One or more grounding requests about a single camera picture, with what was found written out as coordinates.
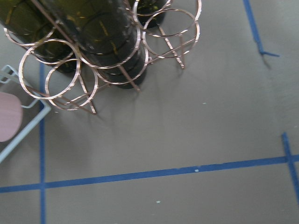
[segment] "pink seat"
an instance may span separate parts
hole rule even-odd
[[[23,117],[20,100],[0,92],[0,142],[11,139],[19,130]]]

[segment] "blue tape line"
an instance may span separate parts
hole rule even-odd
[[[39,66],[39,82],[40,92],[43,92],[44,87],[44,64]],[[43,104],[40,103],[40,110],[43,109]],[[45,121],[42,119],[39,123],[39,142],[40,142],[40,209],[41,209],[41,224],[46,223],[46,196],[45,196]]]
[[[266,166],[266,165],[274,165],[274,164],[281,164],[281,163],[286,163],[285,157],[276,157],[276,158],[269,158],[269,159],[258,159],[258,160],[240,161],[240,162],[229,162],[223,164],[185,167],[185,168],[178,168],[178,169],[164,169],[164,170],[102,176],[102,177],[92,177],[92,178],[84,178],[84,179],[76,179],[76,180],[68,180],[68,181],[47,182],[45,183],[45,187],[47,189],[61,188],[61,187],[70,187],[70,186],[87,185],[87,184],[95,184],[95,183],[128,181],[128,180],[161,177],[161,176],[169,176],[169,175],[182,175],[182,174],[192,174],[197,172],[209,172],[209,171],[217,171],[217,170],[225,170],[225,169]]]
[[[282,135],[282,139],[283,139],[283,143],[284,143],[284,148],[285,148],[285,155],[287,157],[287,163],[289,166],[289,170],[291,173],[291,177],[292,177],[292,181],[293,181],[293,185],[294,185],[294,189],[295,189],[295,193],[297,196],[297,202],[299,205],[299,182],[298,182],[298,175],[297,175],[297,171],[294,165],[294,161],[292,158],[292,153],[291,153],[291,148],[290,148],[290,144],[289,144],[289,138],[287,136],[287,133],[283,133]]]
[[[46,192],[45,187],[41,187],[40,199],[41,199],[41,224],[46,224]]]
[[[252,12],[252,8],[251,8],[251,5],[250,5],[250,1],[249,0],[243,0],[243,3],[244,3],[244,6],[245,6],[245,11],[247,13],[247,17],[248,17],[249,24],[250,24],[250,27],[251,27],[251,32],[252,32],[252,35],[253,35],[253,38],[254,38],[255,42],[257,43],[259,53],[261,55],[269,55],[269,56],[274,56],[274,57],[280,57],[280,55],[264,51],[263,44],[262,44],[260,35],[258,33],[256,21],[255,21],[255,18],[254,18],[253,12]]]
[[[11,187],[0,187],[0,194],[9,193],[9,192],[27,191],[27,190],[39,190],[40,188],[41,185],[39,183],[18,185],[18,186],[11,186]]]
[[[299,162],[299,155],[293,155],[293,162]]]

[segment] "floor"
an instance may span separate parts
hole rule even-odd
[[[0,224],[299,223],[299,3],[250,1],[280,57],[259,54],[247,3],[202,1],[183,72],[159,61],[140,94],[100,92],[97,115],[53,107],[0,164]],[[0,32],[0,67],[18,68],[24,50]]]

